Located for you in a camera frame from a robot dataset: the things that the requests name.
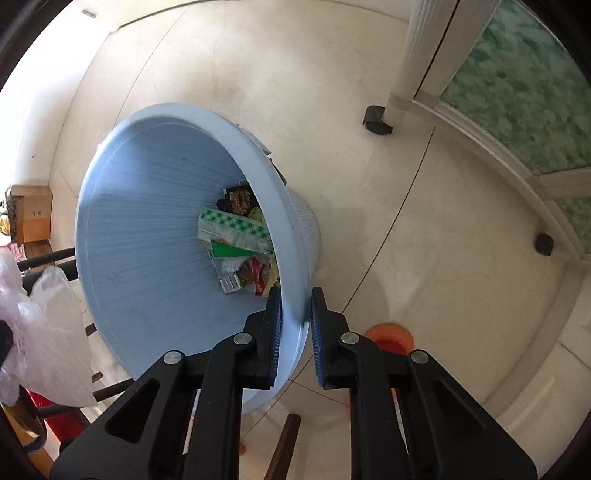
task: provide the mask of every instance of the barcode label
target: barcode label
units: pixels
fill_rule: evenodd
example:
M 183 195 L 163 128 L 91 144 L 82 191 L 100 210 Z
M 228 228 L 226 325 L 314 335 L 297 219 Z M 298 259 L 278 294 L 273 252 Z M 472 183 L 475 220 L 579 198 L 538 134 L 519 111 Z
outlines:
M 238 276 L 236 274 L 221 279 L 220 285 L 222 286 L 222 290 L 224 293 L 232 293 L 233 291 L 238 291 L 242 288 L 240 286 L 240 282 L 238 281 Z

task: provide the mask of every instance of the wooden leg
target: wooden leg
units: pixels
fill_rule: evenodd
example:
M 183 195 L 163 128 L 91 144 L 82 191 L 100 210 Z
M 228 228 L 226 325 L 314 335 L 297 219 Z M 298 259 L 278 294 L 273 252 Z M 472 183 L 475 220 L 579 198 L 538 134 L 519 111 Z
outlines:
M 296 413 L 290 413 L 287 416 L 279 442 L 275 447 L 275 453 L 267 473 L 265 480 L 285 480 L 287 472 L 290 469 L 291 457 L 296 448 L 297 434 L 300 431 L 301 417 Z

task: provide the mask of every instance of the tile floor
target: tile floor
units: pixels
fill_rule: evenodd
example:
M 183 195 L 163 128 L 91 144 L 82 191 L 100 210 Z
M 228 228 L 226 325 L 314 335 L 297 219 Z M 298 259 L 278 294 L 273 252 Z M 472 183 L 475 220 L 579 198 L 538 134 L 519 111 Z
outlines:
M 159 102 L 210 108 L 260 137 L 317 215 L 313 282 L 329 308 L 360 332 L 406 326 L 485 400 L 542 321 L 564 263 L 534 252 L 537 215 L 433 125 L 407 115 L 390 137 L 363 129 L 366 106 L 387 98 L 405 30 L 336 3 L 244 0 L 174 9 L 112 34 L 56 149 L 53 248 L 73 244 L 83 176 L 119 120 Z M 104 382 L 120 380 L 95 335 Z M 290 478 L 349 475 L 347 395 L 320 390 L 310 358 L 307 345 L 274 402 L 245 415 L 243 478 L 264 476 L 290 412 L 303 418 Z

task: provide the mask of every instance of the brown cardboard box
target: brown cardboard box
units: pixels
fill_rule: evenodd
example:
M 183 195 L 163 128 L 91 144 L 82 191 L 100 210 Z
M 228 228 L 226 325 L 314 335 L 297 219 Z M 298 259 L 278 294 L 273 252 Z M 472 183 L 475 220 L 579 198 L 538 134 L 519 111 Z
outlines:
M 51 235 L 51 201 L 49 187 L 10 187 L 8 203 L 14 205 L 17 243 L 48 240 Z

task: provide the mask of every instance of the green marbled panel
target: green marbled panel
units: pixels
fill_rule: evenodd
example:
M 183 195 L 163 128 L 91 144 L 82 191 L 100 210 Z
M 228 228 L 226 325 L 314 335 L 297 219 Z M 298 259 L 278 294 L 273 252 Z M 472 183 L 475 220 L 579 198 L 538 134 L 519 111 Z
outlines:
M 591 88 L 564 47 L 512 0 L 499 4 L 441 100 L 534 174 L 591 166 Z
M 591 197 L 559 198 L 556 203 L 577 232 L 583 249 L 591 254 Z

